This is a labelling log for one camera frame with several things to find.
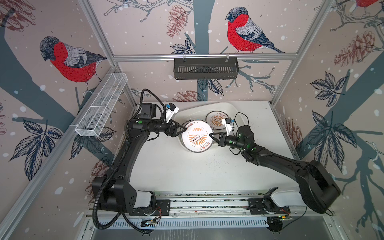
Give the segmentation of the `orange sunburst plate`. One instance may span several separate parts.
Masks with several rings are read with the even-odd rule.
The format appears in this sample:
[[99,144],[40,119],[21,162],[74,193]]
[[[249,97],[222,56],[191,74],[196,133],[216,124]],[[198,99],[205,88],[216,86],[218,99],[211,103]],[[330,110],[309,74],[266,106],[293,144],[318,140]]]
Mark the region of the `orange sunburst plate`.
[[206,122],[211,126],[213,130],[224,130],[225,125],[222,123],[222,120],[227,119],[229,116],[221,111],[212,111],[207,114]]

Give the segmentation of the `white mesh wall shelf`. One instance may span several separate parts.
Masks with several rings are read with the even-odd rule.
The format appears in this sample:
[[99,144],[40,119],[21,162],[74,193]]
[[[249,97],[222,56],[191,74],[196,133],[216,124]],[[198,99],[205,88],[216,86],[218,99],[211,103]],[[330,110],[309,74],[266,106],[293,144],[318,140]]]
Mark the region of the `white mesh wall shelf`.
[[81,137],[99,137],[128,81],[124,73],[106,75],[107,80],[75,131]]

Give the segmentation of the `white plastic bin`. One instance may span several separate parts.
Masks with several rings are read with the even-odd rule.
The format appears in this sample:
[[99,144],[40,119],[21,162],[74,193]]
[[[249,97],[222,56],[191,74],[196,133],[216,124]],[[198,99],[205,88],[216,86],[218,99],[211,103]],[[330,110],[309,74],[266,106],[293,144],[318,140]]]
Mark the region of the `white plastic bin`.
[[[241,126],[247,123],[247,121],[243,121],[242,117],[238,113],[238,110],[230,103],[214,103],[214,104],[207,104],[202,102],[178,102],[176,103],[177,107],[180,108],[178,113],[173,117],[173,120],[180,124],[184,124],[187,121],[190,120],[206,120],[206,116],[208,113],[212,111],[221,111],[226,113],[229,118],[232,118],[232,120],[235,120],[234,127]],[[220,132],[226,132],[226,129],[224,130],[213,130],[213,133],[220,133]],[[208,149],[215,149],[218,148],[218,144],[213,141],[213,145]]]

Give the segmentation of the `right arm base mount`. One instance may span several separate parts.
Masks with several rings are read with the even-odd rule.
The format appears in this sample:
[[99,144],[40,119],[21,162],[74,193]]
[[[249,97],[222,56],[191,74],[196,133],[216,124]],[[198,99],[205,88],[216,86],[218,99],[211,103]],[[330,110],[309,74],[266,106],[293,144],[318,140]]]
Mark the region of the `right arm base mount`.
[[248,199],[248,210],[252,215],[290,215],[289,207],[279,207],[271,199]]

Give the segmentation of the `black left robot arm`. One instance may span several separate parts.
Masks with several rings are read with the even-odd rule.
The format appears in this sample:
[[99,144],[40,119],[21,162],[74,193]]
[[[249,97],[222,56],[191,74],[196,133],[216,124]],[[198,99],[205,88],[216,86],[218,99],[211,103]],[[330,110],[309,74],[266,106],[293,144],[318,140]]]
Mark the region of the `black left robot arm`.
[[158,105],[143,104],[140,113],[128,121],[126,138],[115,161],[102,177],[96,177],[92,182],[94,214],[99,210],[126,214],[135,209],[146,214],[155,212],[155,194],[138,191],[130,184],[134,164],[151,133],[164,133],[175,138],[187,130],[172,119],[179,111],[176,105],[166,104],[160,119],[156,119],[157,109]]

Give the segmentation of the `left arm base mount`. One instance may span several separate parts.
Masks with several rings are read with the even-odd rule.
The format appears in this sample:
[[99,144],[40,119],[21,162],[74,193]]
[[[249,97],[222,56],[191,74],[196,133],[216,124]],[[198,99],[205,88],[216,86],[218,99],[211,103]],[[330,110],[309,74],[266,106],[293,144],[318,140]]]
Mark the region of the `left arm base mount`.
[[171,208],[170,200],[156,200],[156,206],[153,211],[142,209],[133,209],[129,214],[131,217],[152,217],[152,216],[169,216]]

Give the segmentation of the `aluminium front rail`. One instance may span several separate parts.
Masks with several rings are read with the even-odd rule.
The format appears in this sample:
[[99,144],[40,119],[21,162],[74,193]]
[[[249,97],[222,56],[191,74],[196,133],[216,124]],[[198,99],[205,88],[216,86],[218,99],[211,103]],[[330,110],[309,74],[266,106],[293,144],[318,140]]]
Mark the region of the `aluminium front rail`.
[[[248,207],[248,199],[267,199],[262,194],[257,193],[234,193],[234,194],[170,194],[158,192],[156,200],[170,200],[170,215],[166,217],[248,217],[252,216]],[[293,217],[299,216],[307,212],[310,216],[318,216],[319,214],[304,207],[303,204],[294,204],[289,207],[290,215],[254,215],[261,217]]]

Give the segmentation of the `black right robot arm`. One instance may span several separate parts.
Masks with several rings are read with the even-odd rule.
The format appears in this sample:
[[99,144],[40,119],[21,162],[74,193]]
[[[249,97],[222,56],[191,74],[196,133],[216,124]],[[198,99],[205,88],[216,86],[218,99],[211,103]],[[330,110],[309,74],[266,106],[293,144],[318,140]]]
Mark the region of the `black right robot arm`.
[[236,136],[225,132],[209,134],[220,147],[239,149],[246,162],[272,169],[299,185],[302,200],[311,210],[324,214],[341,190],[325,167],[317,161],[295,161],[258,145],[250,126],[241,126]]

